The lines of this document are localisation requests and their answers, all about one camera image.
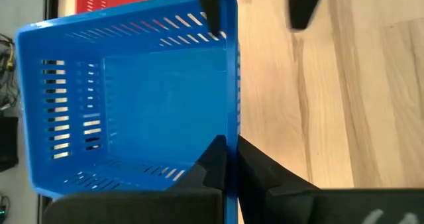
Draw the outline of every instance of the wooden surface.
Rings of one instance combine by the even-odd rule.
[[[297,33],[238,1],[242,136],[322,188],[424,187],[424,0],[322,0]]]

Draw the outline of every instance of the ventilation slot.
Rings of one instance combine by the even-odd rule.
[[[159,173],[158,176],[161,176],[161,175],[165,174],[166,171],[168,171],[168,169],[170,169],[170,167],[165,167],[162,171],[160,171],[160,173]]]
[[[53,112],[65,112],[68,111],[67,107],[57,107],[57,108],[49,108],[47,109],[48,113],[53,113]]]
[[[175,177],[174,177],[174,179],[172,179],[172,181],[177,181],[178,180],[178,178],[180,178],[181,177],[181,175],[183,175],[183,173],[185,172],[185,170],[181,170]]]
[[[187,41],[185,38],[183,38],[183,37],[181,37],[181,36],[178,36],[178,38],[179,38],[181,41],[185,42],[186,44],[190,44],[190,42],[189,42],[189,41]]]
[[[172,22],[172,21],[171,21],[171,20],[169,20],[168,18],[164,17],[164,20],[165,20],[168,24],[172,25],[174,28],[179,28],[179,26],[178,26],[178,25],[176,25],[174,22]]]
[[[53,140],[63,140],[63,139],[68,139],[70,137],[70,134],[63,134],[63,135],[56,135],[54,137],[50,137],[49,139],[51,141]]]
[[[50,132],[51,131],[65,131],[67,129],[69,129],[69,125],[59,125],[59,126],[56,126],[56,127],[49,128],[48,131],[50,131]]]
[[[68,148],[69,147],[69,143],[63,143],[63,144],[57,144],[55,146],[52,147],[52,150],[58,150],[58,149],[63,149],[63,148]]]
[[[208,34],[213,40],[215,40],[215,41],[219,40],[215,35],[212,34],[212,32],[208,32]]]
[[[69,116],[54,117],[54,118],[48,118],[48,122],[67,121],[68,119],[69,119]]]
[[[42,73],[46,74],[56,74],[56,75],[65,75],[65,70],[43,70]]]
[[[65,65],[65,61],[63,60],[43,60],[42,61],[43,65],[59,65],[59,66],[63,66]]]
[[[63,98],[56,98],[56,99],[46,99],[47,103],[65,103],[68,101],[68,98],[63,97]]]
[[[93,141],[96,141],[96,140],[99,140],[99,139],[100,139],[100,137],[92,137],[92,138],[86,139],[85,141],[86,142],[93,142]]]
[[[92,145],[92,146],[86,147],[85,149],[86,150],[94,150],[96,148],[100,148],[100,145]]]
[[[101,131],[101,129],[100,129],[100,128],[97,128],[97,129],[90,129],[90,130],[86,130],[86,131],[84,131],[84,134],[85,134],[85,135],[90,135],[90,134],[98,133],[98,132],[100,132],[100,131]]]
[[[159,167],[157,167],[157,168],[155,168],[151,173],[150,173],[150,175],[153,175],[155,172],[157,172],[159,169],[161,169],[161,166],[159,166]]]
[[[172,44],[170,42],[168,42],[167,40],[164,40],[163,38],[160,39],[162,42],[166,43],[169,46],[172,46]]]
[[[191,13],[187,14],[187,16],[188,16],[189,18],[191,18],[191,19],[192,19],[192,21],[194,21],[197,25],[199,25],[199,26],[201,26],[201,25],[202,25],[202,23],[201,23],[200,21],[198,21],[198,20],[196,19],[196,17],[194,17],[194,15],[192,15]]]
[[[189,38],[191,38],[194,42],[199,42],[197,39],[195,39],[192,35],[190,35],[190,34],[187,34],[187,37],[189,37]]]
[[[151,28],[151,29],[155,30],[156,32],[159,32],[159,30],[158,30],[157,28],[153,27],[153,26],[152,26],[152,25],[150,25],[149,23],[146,23],[146,22],[144,22],[144,21],[141,21],[141,23],[142,23],[144,26],[146,26],[146,27],[148,27],[148,28]]]
[[[168,175],[166,175],[165,176],[165,178],[169,178],[169,177],[171,177],[172,176],[172,174],[174,174],[174,172],[175,171],[177,171],[177,169],[176,168],[174,168],[173,170],[171,170],[171,172],[168,174]]]
[[[145,170],[144,170],[144,172],[149,171],[149,169],[151,169],[152,167],[153,167],[153,166],[151,166],[151,165],[150,165],[147,169],[145,169]]]
[[[171,37],[168,37],[168,39],[169,40],[171,40],[172,42],[175,42],[176,44],[178,44],[178,45],[181,45],[181,43],[180,42],[178,42],[177,40],[175,40],[175,39],[173,39],[173,38],[171,38]]]
[[[140,30],[143,30],[144,32],[150,33],[149,31],[147,31],[146,29],[144,29],[144,28],[142,28],[142,27],[138,26],[138,25],[137,25],[137,24],[135,24],[135,23],[130,23],[130,25],[132,25],[132,26],[134,26],[134,27],[136,27],[136,28],[138,28],[138,29],[140,29]]]
[[[107,186],[111,185],[112,183],[113,183],[113,181],[109,181],[109,180],[107,180],[107,181],[105,182],[105,185],[104,185],[103,187],[101,187],[101,188],[100,188],[100,190],[104,190]]]
[[[121,24],[121,26],[122,26],[122,27],[124,27],[124,28],[126,28],[127,30],[129,30],[129,31],[133,32],[133,33],[140,34],[139,32],[137,32],[137,31],[135,31],[134,29],[132,29],[132,28],[128,27],[127,25],[123,25],[123,24]]]
[[[59,93],[66,93],[66,89],[46,89],[47,94],[59,94]]]
[[[176,15],[175,18],[177,18],[177,20],[179,20],[183,25],[185,25],[187,27],[191,27],[191,25],[189,25],[189,23],[187,23],[185,20],[183,20],[180,16]]]
[[[45,84],[66,84],[66,80],[65,79],[46,79],[44,80]]]
[[[197,34],[201,39],[203,39],[205,42],[209,42],[207,38],[205,38],[202,34]]]
[[[161,22],[157,21],[156,19],[153,20],[153,23],[159,25],[160,27],[162,27],[165,30],[169,30],[167,26],[163,25]]]
[[[118,186],[119,185],[121,185],[121,184],[115,184],[112,188],[111,188],[111,190],[114,190],[115,188],[118,188]]]
[[[61,152],[59,154],[55,154],[52,156],[52,159],[58,159],[58,158],[65,158],[67,156],[69,156],[70,153],[69,152]]]
[[[100,124],[100,120],[97,120],[97,121],[87,121],[87,122],[84,122],[83,123],[83,125],[86,127],[86,126],[91,126],[91,125],[99,125]]]

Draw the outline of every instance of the black cable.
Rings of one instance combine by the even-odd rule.
[[[3,221],[6,220],[9,211],[11,209],[11,200],[7,196],[3,196],[0,194],[0,207],[5,207],[5,213],[3,218],[0,218],[0,224],[3,224]]]
[[[15,107],[20,95],[15,81],[15,43],[8,36],[0,33],[0,109]]]

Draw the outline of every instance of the black object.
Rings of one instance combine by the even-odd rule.
[[[238,196],[246,224],[419,224],[424,220],[423,190],[320,190],[244,138],[238,139]],[[43,223],[223,223],[229,163],[225,138],[219,136],[166,192],[65,197],[47,209]]]
[[[0,117],[0,172],[18,164],[17,117]]]
[[[222,224],[227,142],[217,136],[195,165],[165,192],[76,194],[46,210],[43,224]]]
[[[0,205],[0,224],[3,224],[6,220],[6,206]]]
[[[424,190],[320,190],[238,139],[238,196],[246,224],[424,221]]]
[[[9,214],[9,210],[11,208],[11,202],[9,197],[2,196],[0,194],[0,224],[6,220],[7,215]]]
[[[220,11],[219,11],[219,0],[199,0],[202,9],[206,13],[207,24],[209,25],[209,30],[213,35],[219,36],[219,26],[220,21]]]
[[[288,0],[290,25],[297,30],[304,30],[309,25],[319,0]]]
[[[59,0],[44,0],[44,20],[58,17]]]

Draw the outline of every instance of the basket slot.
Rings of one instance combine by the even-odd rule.
[[[194,16],[194,15],[192,15],[191,13],[188,13],[187,14],[187,16],[193,21],[193,22],[195,22],[197,25],[199,25],[199,26],[203,26],[203,24],[199,21],[199,20],[197,20],[197,18]]]
[[[88,188],[90,185],[92,185],[92,183],[98,181],[99,178],[95,177],[95,175],[93,175],[89,180],[87,180],[85,182],[85,184],[83,185],[85,188]]]
[[[58,88],[58,89],[45,89],[44,92],[46,94],[63,94],[66,93],[68,90],[66,88]]]
[[[93,119],[94,117],[100,117],[101,114],[100,113],[86,113],[84,114],[82,117],[83,119]]]
[[[169,28],[167,26],[165,26],[161,22],[157,21],[156,19],[153,20],[153,23],[157,24],[159,27],[163,28],[164,30],[169,30]]]
[[[53,108],[47,108],[47,113],[58,113],[58,112],[65,112],[68,111],[68,107],[53,107]]]
[[[181,22],[181,24],[185,25],[186,27],[191,27],[191,25],[189,23],[187,23],[187,21],[185,21],[183,18],[181,18],[179,15],[176,15],[175,18]]]
[[[205,42],[209,42],[209,39],[205,38],[201,33],[197,34],[199,38],[203,39]]]
[[[64,122],[69,120],[69,115],[62,115],[58,117],[47,118],[48,122]]]
[[[174,174],[175,171],[177,171],[176,168],[174,168],[173,170],[171,170],[171,172],[169,172],[168,174],[166,174],[165,178],[170,178],[172,176],[172,174]]]
[[[66,79],[44,79],[44,84],[66,84]]]
[[[47,103],[65,103],[65,102],[68,102],[68,98],[67,97],[48,98],[48,99],[45,99],[45,101]]]
[[[178,174],[172,179],[172,181],[177,181],[185,172],[185,170],[181,170],[180,172],[178,172]]]
[[[53,75],[65,75],[65,70],[42,70],[43,75],[53,74]]]
[[[162,168],[162,166],[156,167],[155,169],[153,169],[153,171],[151,171],[150,175],[154,175],[161,168]]]
[[[151,25],[150,23],[146,22],[146,21],[141,21],[141,23],[150,29],[150,31],[156,31],[159,32],[159,29],[157,29],[155,26]]]
[[[67,151],[67,152],[61,152],[61,153],[58,153],[58,154],[54,154],[52,156],[52,159],[65,158],[65,157],[68,157],[69,155],[70,155],[70,152],[69,151]]]
[[[83,123],[83,126],[91,126],[91,125],[99,125],[100,124],[100,120],[95,120],[95,121],[86,121]]]
[[[66,132],[58,132],[57,135],[54,135],[52,137],[49,137],[48,139],[50,141],[56,141],[56,140],[65,140],[71,137],[70,133],[66,133]]]
[[[164,167],[164,169],[162,169],[161,171],[160,171],[160,173],[158,174],[158,176],[162,176],[162,175],[164,175],[165,173],[166,173],[166,171],[168,171],[170,169],[170,167]]]
[[[86,150],[95,150],[95,149],[98,149],[98,148],[100,148],[100,144],[96,144],[96,145],[91,145],[91,146],[88,146],[88,147],[86,147],[85,149]]]
[[[65,143],[62,143],[62,144],[56,144],[56,145],[52,146],[51,149],[52,150],[60,150],[60,149],[63,149],[63,148],[68,148],[68,147],[69,147],[69,142],[65,142]]]
[[[86,138],[85,141],[86,142],[93,142],[93,141],[97,141],[100,140],[101,137],[90,137],[90,138]]]
[[[79,172],[78,174],[76,174],[70,181],[70,183],[72,184],[77,184],[78,182],[80,182],[80,180],[83,180],[84,178],[87,178],[89,176],[89,174],[83,173],[83,172]]]
[[[114,184],[116,184],[115,181],[113,181],[113,180],[107,180],[106,182],[103,183],[103,185],[99,188],[99,190],[104,190],[105,188],[111,187]]]
[[[94,181],[94,182],[92,183],[92,187],[91,187],[91,189],[98,188],[99,186],[101,186],[102,184],[104,184],[106,181],[108,181],[108,179],[107,179],[107,178],[98,178],[98,180],[97,180],[97,181]]]
[[[94,133],[99,133],[101,131],[101,128],[96,128],[96,129],[88,129],[84,131],[85,135],[91,135]]]
[[[153,165],[149,165],[147,166],[147,168],[144,170],[144,172],[148,172],[149,170],[151,170],[153,168]]]
[[[199,43],[198,39],[196,39],[194,36],[192,36],[191,34],[187,34],[187,37],[191,39],[191,41],[195,42],[195,43]]]
[[[168,24],[170,24],[171,26],[173,26],[174,28],[178,28],[178,29],[180,29],[180,27],[178,26],[178,25],[176,25],[172,20],[170,20],[169,18],[167,18],[167,17],[164,17],[164,20],[168,23]]]
[[[84,178],[82,178],[82,179],[80,179],[80,180],[78,180],[77,182],[76,182],[76,184],[78,185],[78,186],[84,186],[85,184],[87,184],[86,182],[89,182],[90,180],[92,180],[93,179],[93,176],[85,176]]]
[[[55,127],[50,127],[48,128],[48,131],[52,132],[52,131],[65,131],[69,129],[69,125],[58,125]]]
[[[63,61],[63,60],[47,60],[47,59],[43,59],[42,60],[42,64],[43,65],[58,65],[58,66],[63,66],[63,65],[65,65],[65,61]]]

